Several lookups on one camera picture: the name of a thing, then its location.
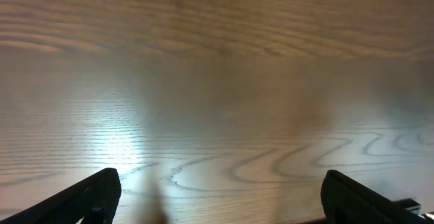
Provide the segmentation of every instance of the black object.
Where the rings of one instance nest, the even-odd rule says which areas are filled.
[[[105,168],[0,224],[110,224],[120,197],[117,171]]]
[[[427,224],[413,212],[413,200],[392,202],[337,170],[329,170],[321,188],[321,203],[329,224]]]

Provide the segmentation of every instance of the brown wooden tabletop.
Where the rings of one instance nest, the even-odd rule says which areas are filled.
[[[106,167],[115,223],[434,210],[434,0],[0,0],[0,219]]]

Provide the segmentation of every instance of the wooden table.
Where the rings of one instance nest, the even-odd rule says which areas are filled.
[[[0,0],[0,219],[115,167],[116,223],[434,210],[434,0]]]

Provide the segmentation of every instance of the wooden surface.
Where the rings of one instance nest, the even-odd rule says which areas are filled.
[[[434,210],[433,3],[0,0],[0,219],[105,167],[116,223],[315,219],[331,168]]]

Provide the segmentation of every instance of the wood grain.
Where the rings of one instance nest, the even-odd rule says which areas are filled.
[[[308,221],[331,168],[434,210],[433,3],[0,0],[0,219],[105,167],[116,223]]]

